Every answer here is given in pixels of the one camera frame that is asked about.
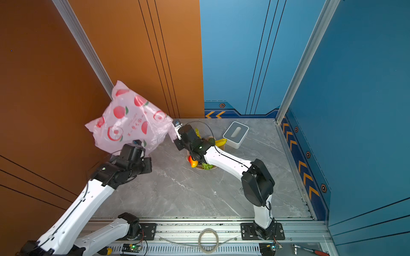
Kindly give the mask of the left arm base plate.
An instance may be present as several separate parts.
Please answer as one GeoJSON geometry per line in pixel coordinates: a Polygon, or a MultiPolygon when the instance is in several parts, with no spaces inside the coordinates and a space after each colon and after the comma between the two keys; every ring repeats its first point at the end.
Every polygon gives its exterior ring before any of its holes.
{"type": "Polygon", "coordinates": [[[153,241],[157,232],[156,223],[140,223],[140,232],[137,241],[153,241]]]}

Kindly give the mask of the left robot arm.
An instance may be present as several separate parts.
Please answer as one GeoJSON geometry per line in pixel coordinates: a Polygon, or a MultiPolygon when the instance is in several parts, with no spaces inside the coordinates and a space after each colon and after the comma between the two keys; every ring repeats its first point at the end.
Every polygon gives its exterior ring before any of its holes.
{"type": "Polygon", "coordinates": [[[151,158],[145,154],[140,140],[125,144],[118,156],[97,167],[78,198],[60,219],[38,240],[28,241],[18,256],[93,256],[108,255],[108,245],[118,239],[135,240],[142,237],[139,218],[123,213],[107,226],[92,234],[79,234],[98,208],[121,185],[138,175],[152,172],[151,158]]]}

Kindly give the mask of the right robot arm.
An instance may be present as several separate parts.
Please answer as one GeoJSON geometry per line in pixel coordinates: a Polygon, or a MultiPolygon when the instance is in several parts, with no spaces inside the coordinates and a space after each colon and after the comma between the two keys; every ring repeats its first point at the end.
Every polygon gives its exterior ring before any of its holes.
{"type": "Polygon", "coordinates": [[[241,181],[245,198],[254,206],[253,226],[257,237],[273,240],[275,224],[271,201],[275,182],[263,161],[244,160],[229,154],[215,143],[198,137],[190,124],[182,124],[178,119],[173,125],[177,136],[174,143],[178,150],[189,152],[191,162],[216,166],[241,181]]]}

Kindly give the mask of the pink printed plastic bag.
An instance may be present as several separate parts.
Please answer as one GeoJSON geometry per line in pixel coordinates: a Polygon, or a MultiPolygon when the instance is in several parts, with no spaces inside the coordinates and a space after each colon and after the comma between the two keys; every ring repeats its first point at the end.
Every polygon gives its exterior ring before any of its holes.
{"type": "Polygon", "coordinates": [[[118,155],[125,144],[139,140],[149,155],[167,135],[177,139],[173,119],[123,82],[117,81],[112,97],[102,116],[85,125],[99,149],[118,155]]]}

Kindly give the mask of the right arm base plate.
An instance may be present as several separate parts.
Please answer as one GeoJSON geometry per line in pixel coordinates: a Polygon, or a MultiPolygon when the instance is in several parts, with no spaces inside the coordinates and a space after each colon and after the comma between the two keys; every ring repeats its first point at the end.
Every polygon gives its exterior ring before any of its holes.
{"type": "Polygon", "coordinates": [[[283,241],[285,233],[281,223],[272,222],[267,229],[263,229],[256,223],[240,224],[241,238],[244,241],[265,240],[265,241],[283,241]]]}

